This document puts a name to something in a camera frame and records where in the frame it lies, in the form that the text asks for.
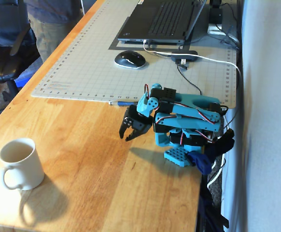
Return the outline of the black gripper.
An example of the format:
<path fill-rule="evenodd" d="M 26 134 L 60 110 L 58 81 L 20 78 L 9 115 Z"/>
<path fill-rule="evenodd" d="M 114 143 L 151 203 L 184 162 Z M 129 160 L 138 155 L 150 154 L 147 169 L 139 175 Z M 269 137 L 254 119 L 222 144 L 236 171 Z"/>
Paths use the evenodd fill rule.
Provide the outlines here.
<path fill-rule="evenodd" d="M 145 134 L 153 124 L 152 116 L 144 116 L 137 111 L 135 105 L 130 105 L 128 108 L 128 116 L 124 116 L 122 124 L 119 129 L 120 138 L 123 139 L 124 133 L 130 126 L 132 133 L 126 137 L 126 141 L 131 141 L 143 134 Z"/>

